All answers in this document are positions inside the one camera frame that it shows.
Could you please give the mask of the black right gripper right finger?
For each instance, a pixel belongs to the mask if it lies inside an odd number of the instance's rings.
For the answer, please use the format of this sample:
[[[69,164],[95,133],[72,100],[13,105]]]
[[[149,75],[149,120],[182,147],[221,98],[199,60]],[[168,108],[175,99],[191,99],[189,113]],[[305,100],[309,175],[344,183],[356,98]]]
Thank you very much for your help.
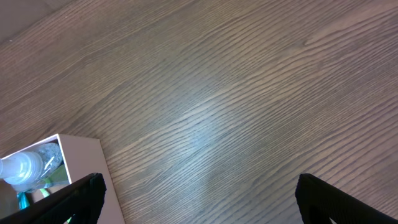
[[[304,224],[397,224],[397,220],[312,174],[300,174],[295,198]]]

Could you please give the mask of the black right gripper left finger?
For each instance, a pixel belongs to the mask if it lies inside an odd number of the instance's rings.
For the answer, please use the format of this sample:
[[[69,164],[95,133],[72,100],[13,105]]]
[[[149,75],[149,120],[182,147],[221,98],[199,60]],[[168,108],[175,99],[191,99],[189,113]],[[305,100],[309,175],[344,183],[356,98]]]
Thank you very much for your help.
[[[104,205],[106,184],[92,173],[17,213],[1,224],[97,224]]]

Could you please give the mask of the green white toothbrush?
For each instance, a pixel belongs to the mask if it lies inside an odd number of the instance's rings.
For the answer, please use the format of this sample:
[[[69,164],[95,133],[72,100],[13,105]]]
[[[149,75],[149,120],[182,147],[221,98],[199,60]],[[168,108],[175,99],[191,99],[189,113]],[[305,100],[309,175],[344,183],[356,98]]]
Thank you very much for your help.
[[[37,189],[32,192],[19,192],[17,194],[18,208],[23,210],[50,195],[47,189]]]

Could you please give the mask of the clear soap pump bottle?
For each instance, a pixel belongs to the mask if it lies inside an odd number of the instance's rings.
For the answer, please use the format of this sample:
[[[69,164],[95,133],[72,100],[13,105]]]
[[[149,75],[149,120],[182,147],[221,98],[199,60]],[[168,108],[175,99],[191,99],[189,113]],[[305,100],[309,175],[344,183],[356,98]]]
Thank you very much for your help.
[[[69,184],[61,148],[54,142],[1,159],[1,180],[17,192]]]

